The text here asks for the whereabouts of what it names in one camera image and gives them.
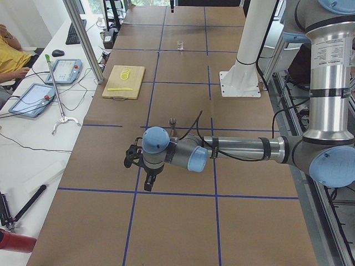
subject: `red cylinder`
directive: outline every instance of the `red cylinder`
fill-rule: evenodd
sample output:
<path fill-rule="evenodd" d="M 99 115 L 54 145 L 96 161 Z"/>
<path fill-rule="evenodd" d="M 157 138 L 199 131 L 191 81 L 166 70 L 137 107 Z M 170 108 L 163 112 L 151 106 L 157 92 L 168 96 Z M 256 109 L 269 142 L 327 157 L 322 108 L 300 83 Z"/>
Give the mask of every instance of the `red cylinder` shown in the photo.
<path fill-rule="evenodd" d="M 26 237 L 0 229 L 0 249 L 30 253 L 36 241 L 33 237 Z"/>

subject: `cutting board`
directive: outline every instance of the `cutting board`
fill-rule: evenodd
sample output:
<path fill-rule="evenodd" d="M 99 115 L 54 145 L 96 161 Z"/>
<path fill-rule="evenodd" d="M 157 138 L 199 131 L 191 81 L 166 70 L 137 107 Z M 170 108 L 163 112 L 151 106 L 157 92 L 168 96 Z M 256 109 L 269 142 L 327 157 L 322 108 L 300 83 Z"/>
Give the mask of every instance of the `cutting board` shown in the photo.
<path fill-rule="evenodd" d="M 107 81 L 103 98 L 123 98 L 136 100 L 144 76 L 144 66 L 115 65 Z"/>

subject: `black computer mouse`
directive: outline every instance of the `black computer mouse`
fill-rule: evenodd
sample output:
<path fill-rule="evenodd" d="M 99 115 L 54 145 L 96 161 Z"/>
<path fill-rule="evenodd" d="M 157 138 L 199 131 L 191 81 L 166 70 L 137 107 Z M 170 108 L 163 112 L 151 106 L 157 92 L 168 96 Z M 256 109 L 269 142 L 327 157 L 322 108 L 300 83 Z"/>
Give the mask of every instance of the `black computer mouse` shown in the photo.
<path fill-rule="evenodd" d="M 62 57 L 64 54 L 65 54 L 64 51 L 58 50 L 58 49 L 56 49 L 52 52 L 53 57 Z"/>

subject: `white table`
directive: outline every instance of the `white table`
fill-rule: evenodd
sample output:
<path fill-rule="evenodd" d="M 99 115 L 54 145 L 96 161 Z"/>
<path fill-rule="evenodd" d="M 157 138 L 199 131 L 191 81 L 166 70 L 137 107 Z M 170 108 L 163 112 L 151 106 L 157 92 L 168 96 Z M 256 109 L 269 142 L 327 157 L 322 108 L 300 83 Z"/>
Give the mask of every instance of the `white table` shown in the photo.
<path fill-rule="evenodd" d="M 98 16 L 83 16 L 84 19 L 87 19 L 86 29 L 89 29 L 94 25 L 87 31 L 87 33 L 92 43 L 94 53 L 97 58 L 99 58 L 102 53 L 103 44 L 99 35 L 102 30 L 95 25 L 97 17 Z M 65 56 L 60 58 L 79 58 L 82 60 L 83 68 L 79 79 L 83 77 L 86 69 L 90 69 L 90 65 L 86 59 L 81 44 L 65 45 L 69 25 L 70 20 L 67 20 L 61 26 L 57 34 L 53 37 L 34 64 L 34 71 L 48 71 L 48 64 L 44 55 L 49 54 L 51 56 L 52 51 L 55 49 L 65 51 Z M 21 82 L 13 95 L 22 95 L 33 83 L 42 82 L 35 75 L 26 78 Z M 76 85 L 68 91 L 65 90 L 67 90 L 69 86 L 60 86 L 59 90 L 61 92 L 60 99 L 62 103 L 70 109 L 78 105 L 87 90 L 84 100 L 74 111 L 64 109 L 66 116 L 76 117 L 82 124 L 97 87 L 93 72 L 90 71 L 80 84 L 86 87 L 86 89 Z M 0 111 L 0 116 L 4 116 L 15 101 L 16 98 L 9 99 Z M 69 121 L 66 124 L 59 125 L 57 127 L 57 133 L 52 136 L 51 132 L 53 126 L 60 118 L 61 115 L 58 103 L 54 100 L 54 102 L 51 103 L 36 119 L 27 119 L 23 116 L 1 118 L 0 125 L 2 126 L 2 129 L 0 130 L 0 133 L 20 142 L 24 146 L 71 151 L 81 127 L 76 123 Z M 42 195 L 40 195 L 34 205 L 25 213 L 19 222 L 15 223 L 16 233 L 37 238 L 62 176 L 62 172 L 58 171 L 58 168 L 65 168 L 70 153 L 24 149 L 14 142 L 5 139 L 3 136 L 0 136 L 0 154 L 0 191 L 6 195 L 9 209 L 13 217 L 35 192 L 29 191 L 29 186 L 26 187 L 30 181 L 35 181 L 38 178 L 38 174 L 43 173 L 43 171 L 45 171 L 45 176 L 48 176 L 48 179 L 56 176 L 56 178 L 49 183 L 47 189 Z M 0 250 L 0 261 L 2 265 L 23 266 L 27 264 L 29 256 L 30 254 Z"/>

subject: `black keyboard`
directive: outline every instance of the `black keyboard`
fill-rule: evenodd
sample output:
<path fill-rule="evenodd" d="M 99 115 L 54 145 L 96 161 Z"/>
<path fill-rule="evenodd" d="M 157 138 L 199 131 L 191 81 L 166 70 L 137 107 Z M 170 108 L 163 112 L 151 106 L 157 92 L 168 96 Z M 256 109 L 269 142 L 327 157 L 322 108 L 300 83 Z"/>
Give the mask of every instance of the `black keyboard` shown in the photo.
<path fill-rule="evenodd" d="M 82 19 L 83 26 L 84 28 L 87 25 L 86 19 Z M 79 36 L 77 35 L 77 31 L 74 28 L 73 24 L 70 24 L 69 31 L 68 31 L 68 36 L 67 40 L 65 41 L 65 44 L 78 44 L 80 43 Z"/>

